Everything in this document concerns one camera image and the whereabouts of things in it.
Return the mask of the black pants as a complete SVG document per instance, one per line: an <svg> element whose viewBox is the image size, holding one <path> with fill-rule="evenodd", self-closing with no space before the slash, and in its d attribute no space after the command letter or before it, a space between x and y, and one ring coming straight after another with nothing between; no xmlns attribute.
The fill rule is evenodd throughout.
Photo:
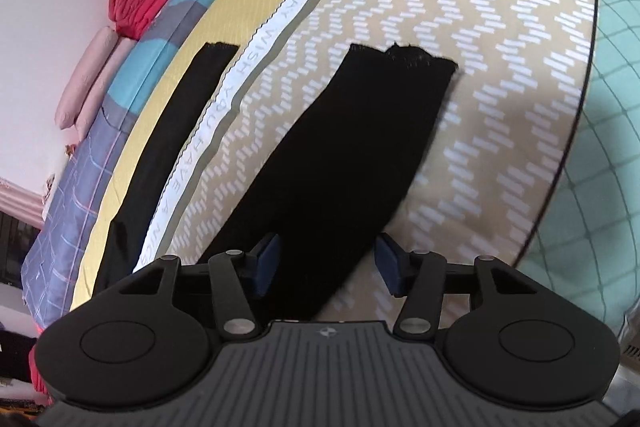
<svg viewBox="0 0 640 427"><path fill-rule="evenodd" d="M260 324L309 321L356 269L406 197L457 65L416 46L354 44L248 184L206 257L279 236Z"/></svg>

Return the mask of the yellow patterned quilt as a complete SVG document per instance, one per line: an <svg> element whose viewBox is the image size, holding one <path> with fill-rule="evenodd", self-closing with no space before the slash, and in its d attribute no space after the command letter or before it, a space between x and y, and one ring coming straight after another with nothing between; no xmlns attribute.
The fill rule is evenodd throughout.
<svg viewBox="0 0 640 427"><path fill-rule="evenodd" d="M216 0L146 104L102 200L73 306L163 255L307 232L287 306L393 321L345 241L428 138L383 221L409 251L518 261L559 179L598 0Z"/></svg>

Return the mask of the blue plaid pillow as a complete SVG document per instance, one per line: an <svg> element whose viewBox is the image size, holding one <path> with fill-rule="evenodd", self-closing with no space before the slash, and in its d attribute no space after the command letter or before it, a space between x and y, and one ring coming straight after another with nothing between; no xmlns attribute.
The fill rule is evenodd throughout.
<svg viewBox="0 0 640 427"><path fill-rule="evenodd" d="M130 132L178 49L213 2L168 0L90 118L22 265L23 297L40 331L70 311L80 262Z"/></svg>

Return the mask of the folded pink garment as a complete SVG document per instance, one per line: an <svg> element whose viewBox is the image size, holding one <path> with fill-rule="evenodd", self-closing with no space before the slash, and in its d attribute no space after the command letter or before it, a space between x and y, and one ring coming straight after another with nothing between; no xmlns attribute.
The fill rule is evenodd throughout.
<svg viewBox="0 0 640 427"><path fill-rule="evenodd" d="M61 130L75 131L77 142L88 135L108 88L136 44L136 40L121 37L106 26L81 55L54 115L54 123Z"/></svg>

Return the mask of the pink curtain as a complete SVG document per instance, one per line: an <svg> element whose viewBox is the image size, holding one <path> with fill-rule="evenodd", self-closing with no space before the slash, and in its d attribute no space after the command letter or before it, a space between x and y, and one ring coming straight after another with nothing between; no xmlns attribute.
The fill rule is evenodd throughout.
<svg viewBox="0 0 640 427"><path fill-rule="evenodd" d="M43 196L3 178L0 179L0 207L1 211L10 217L36 229L43 227Z"/></svg>

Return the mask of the green grid blanket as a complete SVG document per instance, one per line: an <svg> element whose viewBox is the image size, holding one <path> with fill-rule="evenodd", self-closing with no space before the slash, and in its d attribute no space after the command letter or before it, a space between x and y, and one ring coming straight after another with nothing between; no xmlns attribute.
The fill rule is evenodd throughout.
<svg viewBox="0 0 640 427"><path fill-rule="evenodd" d="M518 269L613 331L639 297L639 0L599 0L577 131Z"/></svg>

